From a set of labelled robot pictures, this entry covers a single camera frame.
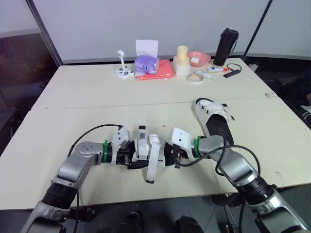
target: white tissue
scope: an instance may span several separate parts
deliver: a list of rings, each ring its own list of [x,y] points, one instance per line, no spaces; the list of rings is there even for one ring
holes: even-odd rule
[[[147,55],[157,58],[158,40],[136,40],[136,55]]]

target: pink dish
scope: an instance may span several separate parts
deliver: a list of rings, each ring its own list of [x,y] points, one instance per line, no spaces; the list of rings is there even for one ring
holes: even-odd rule
[[[206,64],[206,62],[210,61],[210,56],[203,52],[191,51],[187,54],[187,56],[190,58],[190,64],[194,67],[202,67]],[[191,62],[192,57],[200,59],[199,63]]]

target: white table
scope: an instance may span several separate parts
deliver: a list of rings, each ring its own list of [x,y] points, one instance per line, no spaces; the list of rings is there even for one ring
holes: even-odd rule
[[[236,119],[229,123],[235,144],[254,151],[268,183],[291,186],[311,182],[311,131],[278,97],[220,103],[227,103]],[[202,135],[191,106],[192,102],[30,111],[0,157],[0,209],[34,208],[66,159],[71,144],[96,125],[124,124],[136,135],[138,125],[145,124],[148,132],[166,140],[173,127],[193,136]],[[83,140],[103,142],[111,139],[115,131],[111,127],[98,129]],[[238,151],[256,167],[251,155]],[[154,184],[149,184],[144,181],[146,169],[127,170],[124,166],[102,164],[93,167],[87,176],[82,204],[235,192],[214,168],[211,160],[181,169],[166,168],[157,172]]]
[[[213,74],[217,81],[193,85],[185,78],[168,80],[123,80],[115,74],[121,65],[62,66],[54,74],[32,110],[128,106],[189,102],[200,97],[212,100],[264,97],[273,92],[240,58],[227,63],[242,66],[242,72],[228,79]],[[205,70],[205,67],[192,68]]]

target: small white figurine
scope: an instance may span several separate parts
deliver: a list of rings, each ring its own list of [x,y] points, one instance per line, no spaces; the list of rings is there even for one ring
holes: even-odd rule
[[[124,52],[122,50],[118,51],[118,57],[121,59],[122,68],[116,69],[116,74],[124,79],[127,77],[134,77],[134,71],[124,65]]]

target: water bottle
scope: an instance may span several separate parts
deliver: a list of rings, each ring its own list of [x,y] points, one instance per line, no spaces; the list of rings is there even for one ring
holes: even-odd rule
[[[226,28],[220,35],[220,41],[215,54],[213,64],[222,67],[229,56],[233,44],[237,41],[239,33],[236,30]]]

